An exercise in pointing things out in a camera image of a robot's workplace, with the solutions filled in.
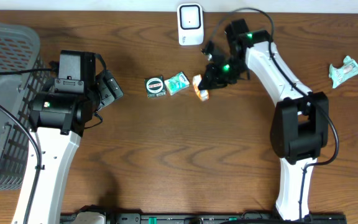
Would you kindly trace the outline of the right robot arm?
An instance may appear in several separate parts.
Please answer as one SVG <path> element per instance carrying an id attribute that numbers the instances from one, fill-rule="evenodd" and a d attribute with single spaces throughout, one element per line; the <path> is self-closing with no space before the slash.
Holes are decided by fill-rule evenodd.
<path id="1" fill-rule="evenodd" d="M 225 35 L 229 55 L 212 40 L 202 49 L 210 63 L 198 88 L 225 88 L 236 84 L 242 73 L 255 73 L 275 106 L 270 128 L 270 143 L 280 159 L 275 210 L 282 221 L 310 221 L 307 200 L 312 170 L 331 162 L 318 160 L 333 124 L 328 97 L 313 92 L 294 75 L 278 52 L 273 32 L 251 31 L 240 19 L 225 28 Z"/>

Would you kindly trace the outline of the orange small tissue pack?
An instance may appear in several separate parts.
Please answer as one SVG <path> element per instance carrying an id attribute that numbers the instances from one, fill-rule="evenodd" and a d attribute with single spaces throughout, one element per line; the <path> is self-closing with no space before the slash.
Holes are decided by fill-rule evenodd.
<path id="1" fill-rule="evenodd" d="M 197 97 L 201 100 L 201 101 L 206 101 L 209 99 L 209 93 L 208 90 L 200 90 L 198 88 L 198 85 L 201 83 L 202 80 L 202 76 L 200 74 L 195 75 L 193 77 L 193 88 L 195 90 L 195 93 L 197 95 Z"/>

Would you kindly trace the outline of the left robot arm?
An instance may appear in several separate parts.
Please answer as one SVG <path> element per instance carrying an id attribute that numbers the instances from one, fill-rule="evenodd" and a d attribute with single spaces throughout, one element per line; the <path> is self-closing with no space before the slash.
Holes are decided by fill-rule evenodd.
<path id="1" fill-rule="evenodd" d="M 29 104 L 29 153 L 13 223 L 59 223 L 70 166 L 87 122 L 124 93 L 102 56 L 62 50 Z"/>

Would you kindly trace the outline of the teal long snack packet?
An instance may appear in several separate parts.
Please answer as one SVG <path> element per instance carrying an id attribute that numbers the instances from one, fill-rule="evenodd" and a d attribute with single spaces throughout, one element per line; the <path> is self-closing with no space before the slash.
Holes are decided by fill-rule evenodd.
<path id="1" fill-rule="evenodd" d="M 346 80 L 358 75 L 358 64 L 350 56 L 346 56 L 343 60 L 343 66 L 335 68 L 333 64 L 329 66 L 329 78 L 332 80 L 332 88 L 337 88 Z"/>

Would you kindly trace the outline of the teal small tissue pack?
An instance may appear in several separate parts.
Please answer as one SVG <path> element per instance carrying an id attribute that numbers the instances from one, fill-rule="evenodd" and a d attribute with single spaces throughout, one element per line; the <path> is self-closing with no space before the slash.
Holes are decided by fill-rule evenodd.
<path id="1" fill-rule="evenodd" d="M 187 79 L 186 75 L 183 72 L 180 72 L 173 77 L 164 80 L 164 84 L 166 89 L 168 90 L 170 95 L 174 95 L 178 91 L 181 91 L 187 87 L 189 87 L 190 82 Z"/>

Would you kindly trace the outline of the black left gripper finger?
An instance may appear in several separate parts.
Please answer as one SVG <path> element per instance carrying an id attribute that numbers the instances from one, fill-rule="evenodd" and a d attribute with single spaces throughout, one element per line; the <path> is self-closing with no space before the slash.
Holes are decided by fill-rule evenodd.
<path id="1" fill-rule="evenodd" d="M 106 98 L 110 100 L 117 100 L 124 96 L 124 92 L 119 86 L 116 79 L 113 77 L 110 70 L 106 70 L 103 82 L 106 86 Z"/>
<path id="2" fill-rule="evenodd" d="M 113 103 L 115 100 L 110 100 L 110 99 L 106 98 L 106 86 L 105 86 L 103 80 L 99 82 L 98 91 L 99 91 L 99 95 L 101 97 L 101 102 L 100 102 L 97 110 L 100 111 L 104 107 Z"/>

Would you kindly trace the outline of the green round-logo box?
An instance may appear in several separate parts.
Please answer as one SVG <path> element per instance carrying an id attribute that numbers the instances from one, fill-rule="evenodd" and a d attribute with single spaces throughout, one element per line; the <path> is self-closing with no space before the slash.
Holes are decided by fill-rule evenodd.
<path id="1" fill-rule="evenodd" d="M 162 75 L 146 78 L 144 84 L 148 98 L 165 96 L 167 93 Z"/>

